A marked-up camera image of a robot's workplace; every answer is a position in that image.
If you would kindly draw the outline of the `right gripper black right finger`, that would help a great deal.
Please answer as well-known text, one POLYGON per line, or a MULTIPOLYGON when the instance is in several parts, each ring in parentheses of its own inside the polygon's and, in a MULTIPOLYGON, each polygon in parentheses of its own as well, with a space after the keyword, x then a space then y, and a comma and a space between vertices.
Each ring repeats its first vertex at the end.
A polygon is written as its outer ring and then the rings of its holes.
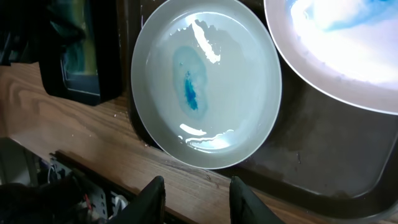
POLYGON ((231 178, 229 207, 232 224, 284 224, 238 176, 231 178))

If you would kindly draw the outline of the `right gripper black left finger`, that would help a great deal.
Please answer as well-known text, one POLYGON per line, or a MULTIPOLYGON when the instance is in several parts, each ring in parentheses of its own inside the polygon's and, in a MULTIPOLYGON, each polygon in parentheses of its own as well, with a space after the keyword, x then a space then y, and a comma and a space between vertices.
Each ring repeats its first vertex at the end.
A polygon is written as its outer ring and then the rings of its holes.
POLYGON ((110 224, 160 224, 164 222, 164 178, 156 176, 139 195, 108 223, 110 224))

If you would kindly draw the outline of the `white plate blue stain front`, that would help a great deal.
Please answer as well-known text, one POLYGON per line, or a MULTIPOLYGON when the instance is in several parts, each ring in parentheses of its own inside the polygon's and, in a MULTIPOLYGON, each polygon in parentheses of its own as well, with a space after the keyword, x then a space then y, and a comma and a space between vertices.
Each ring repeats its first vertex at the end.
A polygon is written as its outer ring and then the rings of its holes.
POLYGON ((146 20, 131 90, 151 138, 202 169, 242 162, 266 140, 282 98, 277 51, 239 1, 166 1, 146 20))

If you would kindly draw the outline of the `white plate blue stain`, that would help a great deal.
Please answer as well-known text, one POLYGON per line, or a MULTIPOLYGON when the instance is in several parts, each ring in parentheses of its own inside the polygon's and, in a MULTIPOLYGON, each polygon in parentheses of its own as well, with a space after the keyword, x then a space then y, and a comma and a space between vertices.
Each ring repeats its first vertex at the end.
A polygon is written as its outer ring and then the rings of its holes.
POLYGON ((300 78, 346 104, 397 114, 397 0, 265 0, 264 12, 300 78))
POLYGON ((277 51, 239 1, 166 1, 146 20, 131 90, 151 138, 202 169, 242 162, 266 140, 282 98, 277 51))

